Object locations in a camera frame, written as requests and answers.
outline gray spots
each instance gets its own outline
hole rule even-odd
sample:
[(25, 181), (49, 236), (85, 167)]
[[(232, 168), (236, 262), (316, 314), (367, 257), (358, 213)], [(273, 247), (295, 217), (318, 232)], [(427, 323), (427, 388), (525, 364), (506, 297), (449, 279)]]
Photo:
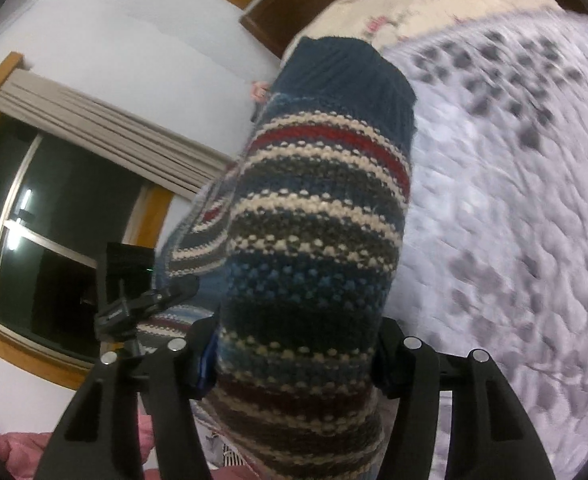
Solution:
[(583, 418), (588, 410), (588, 384), (569, 384), (565, 388), (570, 412), (577, 418)]
[(499, 48), (494, 44), (489, 44), (482, 46), (481, 55), (490, 61), (500, 61), (501, 60), (501, 51)]
[(465, 51), (457, 54), (454, 58), (453, 64), (456, 68), (466, 69), (472, 66), (472, 58)]
[(437, 352), (440, 352), (443, 347), (443, 341), (436, 332), (431, 332), (426, 338), (426, 343), (434, 348)]
[(568, 76), (572, 81), (579, 82), (583, 80), (583, 74), (581, 74), (577, 69), (571, 68), (565, 72), (565, 75)]
[(445, 82), (448, 77), (450, 76), (450, 71), (446, 69), (444, 66), (437, 66), (436, 67), (436, 76), (443, 82)]
[(503, 89), (500, 86), (490, 86), (490, 95), (494, 99), (498, 99), (503, 94)]
[(466, 251), (460, 258), (450, 262), (450, 271), (457, 280), (471, 282), (475, 275), (475, 265), (474, 254)]
[(530, 310), (533, 314), (540, 314), (543, 312), (543, 298), (538, 292), (530, 295)]
[(549, 59), (550, 61), (558, 61), (559, 59), (561, 59), (558, 53), (554, 52), (553, 50), (546, 50), (545, 52), (543, 52), (543, 56)]
[(529, 148), (530, 150), (539, 150), (540, 148), (540, 133), (536, 129), (536, 126), (530, 124), (519, 134), (519, 144), (523, 148)]
[(439, 59), (439, 49), (435, 46), (431, 46), (427, 50), (423, 50), (421, 54), (423, 54), (423, 56), (427, 59), (431, 59), (432, 61)]
[(511, 113), (514, 117), (519, 118), (522, 111), (523, 111), (523, 105), (517, 101), (511, 101), (508, 105), (507, 105), (507, 110), (509, 111), (509, 113)]
[(543, 48), (546, 48), (548, 50), (558, 48), (558, 46), (555, 44), (555, 42), (551, 41), (549, 38), (541, 37), (541, 38), (539, 38), (538, 43), (540, 44), (540, 46), (542, 46)]
[(534, 50), (536, 44), (531, 40), (520, 40), (520, 46), (522, 46), (525, 50)]
[(490, 70), (487, 70), (487, 75), (490, 77), (492, 81), (498, 81), (498, 79), (500, 79), (501, 76), (503, 76), (503, 74), (501, 74), (501, 71), (497, 68), (491, 68)]
[(500, 274), (494, 270), (493, 267), (485, 267), (478, 273), (476, 279), (476, 288), (481, 294), (490, 294), (501, 289), (503, 286), (503, 279)]
[(452, 54), (456, 50), (456, 43), (453, 41), (446, 41), (445, 43), (441, 43), (440, 47), (448, 54)]
[(427, 60), (424, 57), (414, 56), (412, 58), (412, 61), (414, 63), (414, 66), (420, 68), (421, 70), (427, 70), (428, 63), (427, 63)]
[(457, 307), (458, 313), (471, 312), (472, 302), (469, 301), (469, 298), (461, 290), (452, 290), (452, 301)]
[(471, 323), (472, 335), (481, 346), (489, 346), (494, 336), (494, 323), (485, 317), (476, 317)]
[(541, 126), (547, 126), (552, 121), (553, 117), (554, 114), (547, 108), (536, 111), (536, 120), (538, 120), (538, 124)]
[(518, 352), (507, 352), (496, 360), (503, 365), (505, 378), (508, 381), (513, 381), (516, 377), (516, 370), (522, 364), (523, 357)]
[(526, 325), (519, 326), (516, 329), (516, 333), (522, 341), (525, 343), (531, 343), (534, 340), (534, 336), (536, 335), (534, 331), (534, 324), (527, 323)]
[(543, 381), (538, 387), (538, 395), (536, 396), (536, 404), (544, 410), (551, 410), (556, 404), (558, 394), (552, 384)]
[(490, 100), (487, 97), (482, 97), (477, 102), (472, 105), (472, 109), (470, 113), (473, 116), (481, 116), (485, 117), (489, 113), (490, 110)]
[(420, 80), (423, 81), (424, 83), (434, 83), (435, 79), (432, 74), (430, 74), (429, 72), (426, 72), (423, 75), (421, 75)]
[(505, 43), (505, 38), (503, 38), (503, 35), (500, 32), (496, 32), (495, 30), (490, 30), (489, 32), (486, 32), (485, 38), (487, 38), (490, 41), (493, 41), (494, 43)]
[(481, 79), (470, 79), (466, 81), (465, 88), (474, 93), (476, 89), (480, 88), (482, 85), (483, 81)]
[(538, 88), (528, 88), (528, 90), (532, 94), (532, 97), (537, 100), (543, 100), (548, 96), (548, 91), (540, 86)]
[(517, 57), (517, 61), (519, 62), (519, 64), (525, 66), (525, 67), (530, 67), (534, 65), (534, 61), (532, 60), (532, 58), (530, 56), (519, 56)]
[(526, 269), (537, 280), (540, 278), (540, 273), (538, 272), (538, 263), (536, 260), (533, 260), (529, 256), (523, 256), (521, 261), (525, 264)]
[(508, 81), (514, 86), (522, 86), (524, 83), (523, 76), (518, 72), (513, 72)]

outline red stripe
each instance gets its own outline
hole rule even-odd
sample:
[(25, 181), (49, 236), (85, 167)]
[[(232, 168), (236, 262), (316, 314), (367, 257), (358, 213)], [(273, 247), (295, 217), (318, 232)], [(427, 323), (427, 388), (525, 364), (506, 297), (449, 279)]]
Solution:
[(216, 218), (216, 216), (220, 213), (220, 206), (210, 209), (203, 215), (203, 219), (201, 223), (209, 222), (211, 219)]
[(249, 152), (259, 150), (283, 140), (304, 140), (305, 142), (316, 142), (317, 140), (331, 140), (346, 148), (356, 149), (364, 152), (364, 155), (372, 156), (387, 167), (399, 183), (404, 195), (409, 196), (410, 179), (402, 163), (391, 153), (382, 147), (378, 142), (354, 133), (350, 130), (341, 130), (331, 126), (291, 126), (281, 130), (274, 130), (262, 134), (258, 139), (251, 143)]

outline window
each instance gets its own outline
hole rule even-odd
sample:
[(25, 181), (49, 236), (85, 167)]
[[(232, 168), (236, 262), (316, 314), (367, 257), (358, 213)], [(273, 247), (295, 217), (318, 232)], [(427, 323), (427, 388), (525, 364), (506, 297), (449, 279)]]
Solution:
[(141, 176), (0, 115), (0, 331), (93, 362), (96, 260), (126, 241), (147, 189)]

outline bed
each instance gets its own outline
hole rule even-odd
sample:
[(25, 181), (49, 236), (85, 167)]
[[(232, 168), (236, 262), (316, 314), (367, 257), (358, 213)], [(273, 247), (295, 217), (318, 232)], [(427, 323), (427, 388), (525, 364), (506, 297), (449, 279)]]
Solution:
[[(555, 0), (338, 0), (295, 36), (372, 44), (417, 134), (387, 314), (438, 351), (485, 348), (559, 480), (588, 457), (588, 17)], [(444, 476), (442, 398), (431, 478)]]

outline cream stripe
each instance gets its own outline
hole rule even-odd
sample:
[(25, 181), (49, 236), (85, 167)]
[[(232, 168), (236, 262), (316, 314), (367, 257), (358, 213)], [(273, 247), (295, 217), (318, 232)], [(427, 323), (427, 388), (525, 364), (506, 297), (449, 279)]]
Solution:
[(197, 258), (198, 256), (204, 256), (205, 254), (212, 253), (218, 249), (222, 244), (227, 241), (227, 231), (223, 231), (206, 245), (194, 247), (192, 249), (179, 249), (171, 253), (171, 259), (176, 260), (187, 260), (188, 258)]
[(320, 111), (315, 113), (301, 112), (296, 115), (287, 115), (284, 117), (278, 117), (273, 119), (267, 124), (264, 124), (254, 135), (253, 140), (258, 139), (261, 135), (266, 134), (272, 130), (278, 130), (285, 126), (295, 126), (296, 124), (326, 124), (329, 123), (331, 126), (338, 126), (340, 128), (347, 128), (360, 134), (369, 137), (381, 146), (383, 146), (388, 152), (390, 152), (395, 158), (397, 158), (401, 164), (405, 167), (405, 171), (410, 175), (411, 167), (407, 162), (405, 155), (403, 155), (394, 144), (389, 142), (386, 137), (380, 134), (378, 129), (372, 128), (365, 121), (357, 121), (351, 117), (345, 117), (342, 115), (324, 114)]
[(337, 160), (344, 164), (353, 164), (360, 170), (366, 173), (373, 173), (394, 195), (395, 200), (405, 210), (407, 209), (407, 199), (403, 190), (398, 186), (396, 180), (386, 173), (383, 168), (374, 164), (369, 158), (364, 155), (354, 155), (349, 150), (336, 150), (331, 146), (298, 146), (297, 144), (289, 144), (287, 146), (271, 146), (264, 150), (251, 155), (245, 160), (241, 174), (251, 168), (254, 164), (258, 164), (263, 160), (274, 160), (279, 157), (302, 156), (305, 158), (320, 158), (322, 160)]
[(147, 332), (148, 334), (152, 335), (162, 335), (162, 336), (184, 336), (186, 332), (181, 332), (181, 330), (175, 330), (173, 328), (160, 328), (158, 326), (149, 325), (147, 323), (141, 323), (138, 325), (138, 330), (142, 332)]
[(189, 267), (188, 269), (172, 270), (169, 273), (170, 278), (176, 278), (177, 276), (184, 276), (185, 274), (197, 274), (199, 272), (210, 272), (211, 270), (218, 269), (225, 264), (225, 258), (216, 260), (210, 264), (203, 265), (202, 267)]
[(233, 220), (246, 212), (255, 213), (259, 209), (267, 211), (282, 209), (292, 212), (301, 210), (306, 215), (326, 214), (339, 220), (348, 218), (357, 225), (369, 227), (372, 231), (379, 233), (386, 240), (393, 242), (396, 247), (400, 248), (403, 243), (403, 237), (396, 232), (394, 226), (383, 222), (379, 216), (365, 213), (360, 207), (344, 206), (339, 200), (324, 202), (318, 196), (301, 198), (296, 193), (282, 196), (273, 192), (266, 196), (256, 195), (251, 198), (244, 198), (232, 209), (231, 218)]
[(369, 267), (370, 269), (381, 269), (383, 272), (393, 272), (396, 268), (395, 260), (392, 265), (385, 263), (383, 258), (374, 258), (369, 255), (350, 251), (346, 246), (339, 246), (338, 248), (322, 246), (319, 248), (308, 243), (301, 243), (298, 246), (298, 250), (295, 250), (290, 249), (289, 245), (288, 240), (276, 240), (275, 237), (272, 240), (265, 238), (249, 240), (248, 238), (239, 236), (230, 241), (229, 249), (231, 251), (235, 251), (236, 249), (250, 252), (260, 251), (263, 254), (280, 253), (292, 258), (298, 257), (299, 254), (309, 254), (312, 260), (316, 258), (333, 258), (340, 263), (355, 263), (359, 269)]
[(246, 448), (250, 452), (260, 453), (261, 455), (270, 456), (278, 460), (279, 462), (294, 464), (294, 465), (323, 465), (328, 463), (343, 463), (343, 462), (356, 462), (370, 453), (373, 453), (385, 440), (385, 434), (380, 431), (378, 438), (375, 442), (367, 446), (366, 448), (349, 454), (327, 454), (327, 455), (297, 455), (286, 451), (274, 449), (270, 446), (261, 446), (256, 441), (249, 438), (245, 438), (235, 431), (227, 431), (229, 437), (234, 442), (237, 442), (241, 447)]
[(351, 351), (350, 354), (339, 354), (335, 349), (331, 348), (328, 349), (327, 352), (324, 354), (320, 353), (312, 353), (310, 349), (307, 347), (299, 347), (297, 352), (294, 352), (292, 349), (284, 349), (280, 350), (281, 345), (278, 342), (272, 342), (269, 344), (269, 347), (272, 348), (270, 351), (267, 345), (261, 344), (253, 338), (253, 336), (248, 336), (246, 338), (238, 337), (238, 334), (234, 331), (229, 332), (226, 328), (222, 327), (220, 329), (219, 339), (223, 342), (233, 342), (238, 348), (250, 348), (253, 351), (261, 356), (266, 358), (280, 358), (285, 360), (301, 360), (301, 361), (316, 361), (323, 363), (325, 361), (328, 364), (345, 364), (350, 362), (358, 362), (358, 361), (367, 361), (372, 357), (376, 350), (374, 348), (369, 348), (366, 351), (362, 352), (359, 348), (355, 348)]
[(204, 224), (200, 223), (200, 224), (195, 225), (191, 231), (193, 233), (200, 233), (201, 231), (206, 231), (207, 229), (218, 224), (218, 222), (221, 221), (221, 219), (225, 216), (225, 213), (227, 212), (227, 209), (229, 208), (229, 204), (231, 203), (231, 198), (232, 198), (231, 195), (226, 195), (226, 196), (222, 197), (220, 200), (216, 200), (214, 205), (212, 207), (208, 208), (207, 211), (212, 211), (212, 209), (220, 207), (221, 210), (218, 212), (218, 214), (214, 218), (212, 218), (209, 222), (206, 222)]
[(376, 411), (376, 407), (378, 406), (378, 394), (373, 390), (366, 405), (354, 416), (341, 417), (336, 422), (324, 422), (317, 419), (308, 422), (306, 420), (299, 420), (295, 416), (261, 410), (257, 404), (249, 404), (236, 399), (222, 391), (221, 388), (214, 388), (212, 390), (212, 395), (216, 396), (218, 400), (229, 410), (232, 410), (232, 412), (239, 412), (243, 415), (256, 418), (261, 422), (274, 424), (275, 426), (286, 426), (293, 430), (307, 430), (324, 436), (336, 436), (349, 431), (349, 428), (360, 426), (360, 424), (365, 422), (365, 419), (368, 418), (368, 416)]

